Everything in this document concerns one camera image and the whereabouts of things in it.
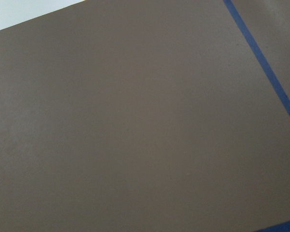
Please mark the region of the brown paper table mat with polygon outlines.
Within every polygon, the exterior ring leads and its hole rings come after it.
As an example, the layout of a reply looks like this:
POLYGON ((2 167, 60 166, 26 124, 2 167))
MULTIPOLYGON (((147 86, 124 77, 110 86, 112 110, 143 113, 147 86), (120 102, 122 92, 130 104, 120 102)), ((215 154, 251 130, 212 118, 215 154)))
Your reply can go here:
POLYGON ((290 117, 221 0, 88 0, 0 31, 0 232, 290 220, 290 117))

